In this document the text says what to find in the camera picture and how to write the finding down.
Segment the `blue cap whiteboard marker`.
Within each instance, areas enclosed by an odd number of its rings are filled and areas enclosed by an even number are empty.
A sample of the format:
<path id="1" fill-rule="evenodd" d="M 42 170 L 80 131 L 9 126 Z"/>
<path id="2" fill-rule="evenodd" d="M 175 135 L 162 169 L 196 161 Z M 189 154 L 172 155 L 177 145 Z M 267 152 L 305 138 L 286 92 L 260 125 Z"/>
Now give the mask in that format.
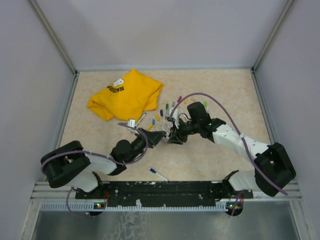
<path id="1" fill-rule="evenodd" d="M 164 180 L 165 182 L 168 182 L 169 180 L 164 177 L 163 175 L 161 175 L 160 173 L 158 173 L 156 170 L 154 170 L 153 168 L 149 168 L 149 171 L 155 175 L 157 175 L 158 177 L 160 177 L 162 180 Z"/>

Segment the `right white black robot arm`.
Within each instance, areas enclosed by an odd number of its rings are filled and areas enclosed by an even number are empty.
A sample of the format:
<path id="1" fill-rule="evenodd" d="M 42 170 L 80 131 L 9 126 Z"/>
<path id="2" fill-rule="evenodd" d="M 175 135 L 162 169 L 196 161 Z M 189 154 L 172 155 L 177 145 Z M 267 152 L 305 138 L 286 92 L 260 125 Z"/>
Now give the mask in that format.
<path id="1" fill-rule="evenodd" d="M 297 173 L 282 144 L 262 143 L 237 133 L 225 121 L 210 117 L 200 102 L 190 104 L 187 111 L 190 118 L 183 121 L 176 109 L 166 110 L 165 118 L 172 123 L 167 141 L 169 144 L 182 145 L 190 135 L 199 134 L 234 151 L 254 167 L 253 170 L 237 170 L 226 178 L 223 192 L 227 197 L 235 198 L 242 190 L 255 189 L 274 197 L 296 177 Z"/>

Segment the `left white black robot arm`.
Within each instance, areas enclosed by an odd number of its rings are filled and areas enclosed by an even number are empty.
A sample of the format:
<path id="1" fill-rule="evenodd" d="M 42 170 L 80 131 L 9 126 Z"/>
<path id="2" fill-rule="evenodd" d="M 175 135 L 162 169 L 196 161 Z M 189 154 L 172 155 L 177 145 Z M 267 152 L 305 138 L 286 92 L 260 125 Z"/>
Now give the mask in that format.
<path id="1" fill-rule="evenodd" d="M 135 140 L 118 141 L 108 155 L 85 150 L 80 141 L 74 140 L 43 156 L 40 170 L 51 188 L 70 186 L 97 199 L 104 192 L 98 172 L 108 176 L 119 175 L 127 169 L 127 165 L 141 160 L 147 149 L 154 148 L 166 136 L 165 131 L 142 128 L 136 131 Z"/>

